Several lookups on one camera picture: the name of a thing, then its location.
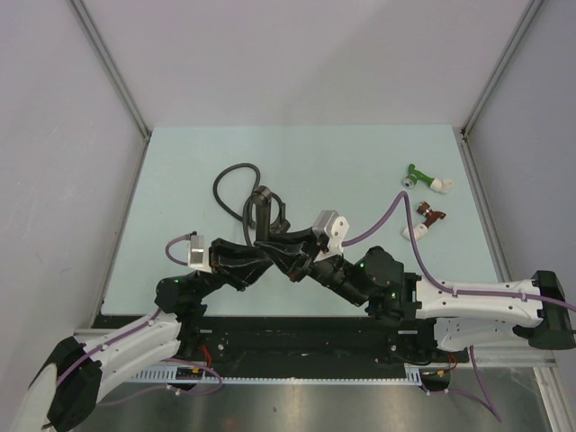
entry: wire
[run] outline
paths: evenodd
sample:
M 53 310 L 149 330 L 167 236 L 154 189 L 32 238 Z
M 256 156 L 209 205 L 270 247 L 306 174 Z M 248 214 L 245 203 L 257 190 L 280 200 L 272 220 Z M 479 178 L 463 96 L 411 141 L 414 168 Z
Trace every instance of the wire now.
M 486 386 L 485 386 L 484 380 L 482 378 L 482 375 L 480 374 L 480 371 L 478 369 L 478 365 L 476 364 L 476 358 L 474 357 L 474 347 L 470 346 L 469 351 L 470 351 L 470 360 L 472 361 L 472 367 L 474 368 L 474 373 L 476 374 L 476 379 L 478 380 L 478 384 L 480 385 L 480 388 L 482 390 L 482 393 L 484 394 L 484 398 L 486 398 L 486 401 L 480 399 L 475 394 L 473 394 L 469 391 L 465 391 L 465 390 L 446 389 L 446 390 L 440 390 L 440 391 L 430 391 L 429 389 L 426 388 L 426 385 L 424 385 L 424 383 L 422 383 L 422 386 L 420 387 L 420 389 L 422 389 L 424 392 L 426 392 L 427 396 L 430 394 L 433 394 L 433 395 L 459 394 L 459 395 L 464 396 L 468 399 L 476 401 L 476 402 L 480 403 L 486 410 L 488 410 L 496 418 L 496 420 L 499 423 L 501 423 L 502 417 L 498 413 L 498 410 L 494 406 L 494 403 L 492 402 L 490 395 L 486 391 Z
M 432 276 L 432 274 L 428 271 L 426 266 L 424 265 L 424 262 L 422 260 L 422 255 L 419 252 L 418 245 L 417 245 L 416 239 L 414 237 L 414 227 L 412 225 L 412 215 L 410 212 L 410 208 L 411 208 L 410 198 L 405 191 L 401 191 L 400 193 L 398 193 L 398 195 L 396 196 L 396 198 L 392 202 L 390 208 L 368 231 L 360 234 L 359 236 L 357 236 L 355 238 L 352 238 L 349 241 L 342 242 L 342 246 L 344 246 L 344 247 L 352 246 L 352 245 L 355 245 L 356 243 L 359 243 L 360 241 L 368 239 L 370 236 L 372 236 L 392 216 L 392 214 L 396 210 L 396 207 L 398 207 L 398 204 L 400 203 L 400 201 L 402 199 L 404 200 L 404 207 L 406 210 L 406 220 L 408 222 L 408 232 L 409 232 L 409 236 L 410 236 L 410 243 L 412 245 L 414 257 L 416 258 L 416 261 L 418 262 L 418 266 L 422 270 L 422 273 L 424 274 L 424 276 L 438 290 L 440 290 L 444 293 L 454 294 L 455 290 L 453 289 L 453 287 L 445 286 L 445 285 L 441 284 L 439 281 L 437 281 L 434 278 L 434 276 Z M 529 299 L 529 300 L 536 300 L 539 302 L 548 302 L 551 304 L 555 304 L 557 306 L 561 306 L 567 310 L 576 312 L 576 306 L 569 304 L 566 301 L 556 300 L 556 299 L 553 299 L 551 297 L 545 297 L 543 295 L 536 295 L 536 294 L 530 294 L 530 293 L 506 292 L 506 291 L 484 291 L 484 290 L 457 290 L 457 295 L 476 295 L 476 296 L 484 296 L 484 297 L 508 297 L 508 298 L 513 298 L 513 299 L 522 299 L 522 300 Z M 494 405 L 491 401 L 490 395 L 486 391 L 486 386 L 484 384 L 482 376 L 480 375 L 480 372 L 478 371 L 478 367 L 476 366 L 476 360 L 474 358 L 473 353 L 474 353 L 474 349 L 473 349 L 473 346 L 471 346 L 470 358 L 472 360 L 472 365 L 474 366 L 474 372 L 476 373 L 478 383 L 480 384 L 481 389 L 482 389 L 482 393 L 484 394 L 484 397 L 486 398 L 486 401 L 488 403 L 485 403 L 483 400 L 480 400 L 479 398 L 477 398 L 476 396 L 472 395 L 471 393 L 469 393 L 467 391 L 450 391 L 450 392 L 456 393 L 456 394 L 461 394 L 461 395 L 466 396 L 470 399 L 474 399 L 475 401 L 478 401 L 487 410 L 489 410 L 499 422 L 501 422 L 502 419 L 500 417 L 500 414 L 498 413 L 498 411 L 494 407 Z
M 179 237 L 173 238 L 170 241 L 168 241 L 168 244 L 166 245 L 164 252 L 166 253 L 166 256 L 168 257 L 168 259 L 170 261 L 172 261 L 173 263 L 177 263 L 180 266 L 188 267 L 188 263 L 186 263 L 185 261 L 181 261 L 178 258 L 174 258 L 174 256 L 170 253 L 170 248 L 173 245 L 175 245 L 176 243 L 179 243 L 179 242 L 184 241 L 184 240 L 189 240 L 189 239 L 190 239 L 190 234 L 184 234 L 183 236 L 179 236 Z
M 141 391 L 137 391 L 133 394 L 131 394 L 130 396 L 127 396 L 125 398 L 122 399 L 118 399 L 118 400 L 114 400 L 112 402 L 104 402 L 104 403 L 99 403 L 97 406 L 100 408 L 110 408 L 110 407 L 117 407 L 118 405 L 122 405 L 125 402 L 129 402 L 132 401 L 136 398 L 138 398 L 139 396 L 146 394 L 146 393 L 150 393 L 150 392 L 155 392 L 157 390 L 169 390 L 169 391 L 173 391 L 175 392 L 175 394 L 180 394 L 180 393 L 184 393 L 184 394 L 189 394 L 192 396 L 203 396 L 206 394 L 212 394 L 217 392 L 219 389 L 222 388 L 222 386 L 224 385 L 224 381 L 222 380 L 222 377 L 213 369 L 211 369 L 210 367 L 204 366 L 202 364 L 197 364 L 194 362 L 190 362 L 188 360 L 183 360 L 181 358 L 168 358 L 168 361 L 171 362 L 178 362 L 178 363 L 182 363 L 184 365 L 190 365 L 193 367 L 197 367 L 198 369 L 202 369 L 205 372 L 211 374 L 214 378 L 216 378 L 218 380 L 218 384 L 216 385 L 215 388 L 213 389 L 209 389 L 209 390 L 204 390 L 204 391 L 192 391 L 192 390 L 183 390 L 183 389 L 179 389 L 176 387 L 171 386 L 170 384 L 162 384 L 162 385 L 155 385 L 154 387 L 148 387 L 144 390 Z
M 212 356 L 206 345 L 200 345 L 199 348 L 204 352 L 204 361 L 206 361 L 208 367 L 212 366 Z
M 365 240 L 372 236 L 380 227 L 386 223 L 386 221 L 392 216 L 396 207 L 401 200 L 404 200 L 404 207 L 406 209 L 406 220 L 408 221 L 408 233 L 410 235 L 410 243 L 412 245 L 412 251 L 414 252 L 414 257 L 418 262 L 418 266 L 424 276 L 428 279 L 428 281 L 433 284 L 438 290 L 443 291 L 444 293 L 454 294 L 454 287 L 448 287 L 444 284 L 441 284 L 438 280 L 434 278 L 434 276 L 428 271 L 424 262 L 422 261 L 422 255 L 419 252 L 417 241 L 414 237 L 414 227 L 412 226 L 412 214 L 410 212 L 410 198 L 405 191 L 401 191 L 396 195 L 396 198 L 392 202 L 390 208 L 386 211 L 386 213 L 366 232 L 360 234 L 358 237 L 352 238 L 349 241 L 343 241 L 342 246 L 352 246 L 356 243 L 359 243 L 362 240 Z M 576 306 L 569 304 L 566 301 L 556 300 L 551 297 L 545 297 L 543 295 L 536 295 L 536 294 L 529 294 L 523 292 L 508 292 L 508 291 L 484 291 L 484 290 L 457 290 L 457 295 L 477 295 L 483 297 L 508 297 L 512 299 L 529 299 L 529 300 L 536 300 L 538 302 L 547 302 L 551 304 L 555 304 L 557 306 L 561 306 L 565 309 L 570 311 L 576 312 Z
M 130 330 L 125 331 L 124 333 L 121 333 L 120 335 L 118 335 L 116 337 L 113 337 L 110 340 L 107 340 L 105 342 L 105 344 L 100 344 L 100 345 L 95 346 L 93 349 L 91 349 L 90 351 L 88 351 L 87 353 L 82 355 L 73 364 L 71 364 L 68 367 L 68 369 L 66 371 L 64 371 L 64 373 L 61 376 L 58 377 L 58 379 L 56 380 L 56 387 L 58 388 L 64 382 L 64 380 L 66 380 L 70 376 L 70 374 L 72 374 L 78 367 L 80 367 L 80 365 L 83 362 L 85 362 L 88 358 L 90 358 L 91 356 L 96 354 L 98 351 L 101 351 L 103 349 L 104 345 L 110 346 L 112 344 L 115 344 L 119 340 L 127 338 L 129 335 L 132 335 L 132 334 L 136 333 L 137 331 L 144 329 L 145 327 L 148 326 L 150 320 L 155 320 L 158 317 L 160 312 L 161 312 L 161 310 L 160 310 L 160 308 L 158 308 L 157 311 L 154 312 L 148 320 L 142 322 L 141 324 L 139 324 L 138 326 L 136 326 L 134 328 L 131 328 Z
M 254 174 L 256 174 L 254 184 L 252 185 L 252 191 L 250 192 L 252 193 L 253 191 L 255 191 L 256 188 L 260 186 L 260 177 L 261 177 L 260 169 L 254 164 L 249 164 L 245 162 L 229 166 L 224 171 L 219 173 L 216 176 L 216 179 L 214 180 L 214 184 L 212 185 L 212 194 L 214 195 L 216 203 L 218 203 L 218 205 L 222 209 L 224 209 L 224 211 L 227 214 L 232 216 L 235 220 L 242 222 L 242 233 L 244 234 L 244 240 L 246 241 L 246 244 L 248 246 L 252 246 L 252 241 L 250 240 L 248 229 L 251 228 L 253 230 L 254 227 L 256 226 L 256 223 L 254 222 L 254 219 L 252 219 L 252 207 L 254 206 L 254 204 L 252 203 L 251 195 L 244 201 L 244 205 L 242 207 L 242 214 L 238 214 L 235 211 L 233 211 L 228 205 L 226 205 L 226 203 L 220 198 L 220 195 L 218 194 L 218 185 L 220 184 L 222 178 L 224 178 L 226 174 L 240 168 L 249 168 L 252 171 L 254 171 Z M 277 227 L 280 226 L 282 222 L 284 202 L 275 193 L 272 193 L 272 197 L 278 203 L 278 215 L 276 216 L 276 219 L 270 224 L 270 227 Z
M 398 360 L 404 362 L 404 363 L 408 363 L 409 365 L 415 365 L 415 366 L 428 366 L 430 365 L 432 362 L 430 360 L 425 360 L 423 362 L 418 362 L 418 361 L 414 361 L 414 360 L 410 360 L 407 357 L 404 357 L 403 355 L 400 355 L 398 353 L 396 353 L 395 351 L 388 351 L 388 354 L 390 354 L 392 357 L 397 358 Z
M 458 366 L 458 359 L 453 354 L 449 354 L 448 358 L 450 359 L 450 371 L 452 372 Z
M 490 397 L 490 394 L 486 390 L 486 383 L 484 382 L 484 379 L 482 378 L 482 375 L 480 374 L 480 370 L 478 369 L 478 365 L 476 364 L 476 358 L 474 357 L 474 346 L 470 346 L 468 351 L 470 352 L 470 361 L 472 362 L 472 367 L 474 368 L 474 373 L 476 374 L 476 379 L 478 380 L 478 384 L 480 385 L 482 393 L 484 393 L 484 398 L 486 399 L 486 403 L 488 403 L 488 405 L 490 405 L 490 411 L 492 414 L 494 414 L 494 417 L 496 418 L 496 420 L 501 423 L 502 417 L 498 413 L 498 410 L 496 409 L 494 402 L 492 402 L 492 398 Z

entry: green pipe fitting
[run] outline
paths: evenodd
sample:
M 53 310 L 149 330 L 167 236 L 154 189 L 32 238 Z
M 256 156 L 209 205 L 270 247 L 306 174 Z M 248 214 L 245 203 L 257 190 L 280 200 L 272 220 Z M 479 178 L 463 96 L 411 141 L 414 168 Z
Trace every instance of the green pipe fitting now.
M 408 187 L 409 189 L 411 189 L 416 185 L 418 180 L 422 180 L 424 183 L 426 183 L 428 186 L 430 186 L 430 185 L 432 185 L 434 178 L 428 177 L 423 172 L 418 171 L 414 164 L 408 165 L 408 175 L 406 177 L 404 177 L 404 179 L 402 180 L 402 184 L 405 187 Z

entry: white wall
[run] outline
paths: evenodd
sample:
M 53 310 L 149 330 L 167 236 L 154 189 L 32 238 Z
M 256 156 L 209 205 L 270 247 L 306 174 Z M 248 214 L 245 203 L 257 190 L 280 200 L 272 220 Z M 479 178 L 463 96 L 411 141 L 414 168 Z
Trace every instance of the white wall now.
M 515 278 L 554 270 L 576 302 L 576 2 L 547 2 L 472 131 Z M 572 323 L 576 318 L 572 314 Z M 576 350 L 557 353 L 576 403 Z
M 528 0 L 86 0 L 154 126 L 462 126 Z
M 62 0 L 0 13 L 0 428 L 85 321 L 143 149 Z

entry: gray floor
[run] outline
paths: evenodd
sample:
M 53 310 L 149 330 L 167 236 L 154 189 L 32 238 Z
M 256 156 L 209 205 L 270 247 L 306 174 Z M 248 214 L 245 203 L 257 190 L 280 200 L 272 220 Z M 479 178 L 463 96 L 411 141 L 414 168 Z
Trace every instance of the gray floor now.
M 77 430 L 95 431 L 549 431 L 532 369 L 486 369 L 500 425 L 477 402 L 456 395 L 429 398 L 416 387 L 229 385 L 203 397 L 157 391 L 96 409 Z M 115 400 L 143 388 L 123 384 Z M 458 370 L 451 388 L 481 395 L 471 369 Z

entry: red wire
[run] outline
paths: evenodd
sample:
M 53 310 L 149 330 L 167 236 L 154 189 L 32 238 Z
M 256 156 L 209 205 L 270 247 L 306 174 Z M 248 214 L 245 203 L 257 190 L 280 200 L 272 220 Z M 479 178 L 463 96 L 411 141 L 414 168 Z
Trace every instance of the red wire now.
M 448 358 L 450 359 L 450 364 L 454 363 L 454 365 L 450 365 L 450 371 L 453 371 L 458 366 L 458 359 L 452 354 L 449 354 Z
M 212 366 L 212 356 L 210 355 L 210 351 L 208 351 L 206 345 L 200 345 L 199 348 L 204 353 L 204 361 L 206 362 L 206 364 L 208 366 Z

